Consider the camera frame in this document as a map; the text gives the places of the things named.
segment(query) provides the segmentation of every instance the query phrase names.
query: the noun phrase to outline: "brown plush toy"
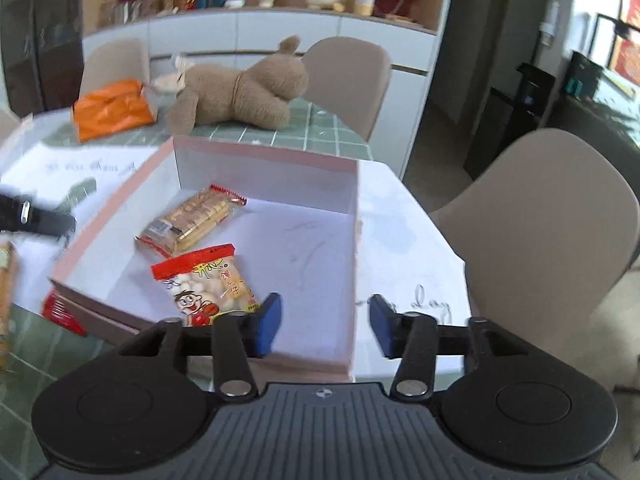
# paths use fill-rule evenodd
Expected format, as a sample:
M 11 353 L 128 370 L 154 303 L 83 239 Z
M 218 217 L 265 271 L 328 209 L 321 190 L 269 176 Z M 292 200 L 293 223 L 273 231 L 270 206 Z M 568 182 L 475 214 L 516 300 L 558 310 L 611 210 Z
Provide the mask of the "brown plush toy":
M 266 130 L 289 123 L 289 102 L 308 85 L 305 66 L 294 54 L 300 38 L 280 43 L 275 54 L 248 70 L 199 64 L 184 73 L 184 89 L 167 114 L 172 135 L 188 135 L 194 126 L 236 120 Z

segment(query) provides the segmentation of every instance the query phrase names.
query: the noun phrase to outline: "gray ribbed panel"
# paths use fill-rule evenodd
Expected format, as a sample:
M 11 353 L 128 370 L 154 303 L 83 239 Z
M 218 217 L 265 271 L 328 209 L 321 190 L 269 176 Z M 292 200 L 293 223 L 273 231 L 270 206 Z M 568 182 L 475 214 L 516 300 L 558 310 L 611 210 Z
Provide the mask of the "gray ribbed panel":
M 248 406 L 220 410 L 206 434 L 162 465 L 123 475 L 50 469 L 43 480 L 612 480 L 597 465 L 524 474 L 452 444 L 431 413 L 376 384 L 272 384 Z

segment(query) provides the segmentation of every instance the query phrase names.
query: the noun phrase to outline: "plush toy ear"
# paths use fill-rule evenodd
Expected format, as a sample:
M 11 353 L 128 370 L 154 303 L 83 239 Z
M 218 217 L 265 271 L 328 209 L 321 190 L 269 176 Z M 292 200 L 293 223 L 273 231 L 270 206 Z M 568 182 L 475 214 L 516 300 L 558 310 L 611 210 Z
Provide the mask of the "plush toy ear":
M 197 107 L 198 94 L 193 90 L 183 90 L 166 115 L 169 133 L 175 136 L 189 135 L 196 123 Z
M 278 52 L 280 54 L 295 54 L 299 46 L 300 38 L 294 34 L 293 36 L 289 36 L 288 38 L 280 42 L 280 48 L 278 49 Z

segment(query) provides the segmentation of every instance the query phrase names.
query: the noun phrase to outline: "orange bag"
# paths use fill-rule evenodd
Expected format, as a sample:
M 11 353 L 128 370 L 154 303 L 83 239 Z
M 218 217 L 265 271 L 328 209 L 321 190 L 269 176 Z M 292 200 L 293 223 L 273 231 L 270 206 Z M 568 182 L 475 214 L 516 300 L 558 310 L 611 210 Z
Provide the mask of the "orange bag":
M 71 115 L 80 142 L 156 122 L 143 85 L 135 79 L 118 81 L 81 97 Z

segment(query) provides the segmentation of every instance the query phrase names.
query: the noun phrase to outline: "red poster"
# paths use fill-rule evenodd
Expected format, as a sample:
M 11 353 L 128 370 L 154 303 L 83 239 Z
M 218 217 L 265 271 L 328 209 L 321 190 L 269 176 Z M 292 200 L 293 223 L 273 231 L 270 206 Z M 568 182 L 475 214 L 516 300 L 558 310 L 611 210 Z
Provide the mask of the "red poster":
M 640 27 L 640 0 L 622 0 L 620 20 Z M 616 38 L 609 68 L 640 86 L 640 34 L 631 31 L 628 40 Z

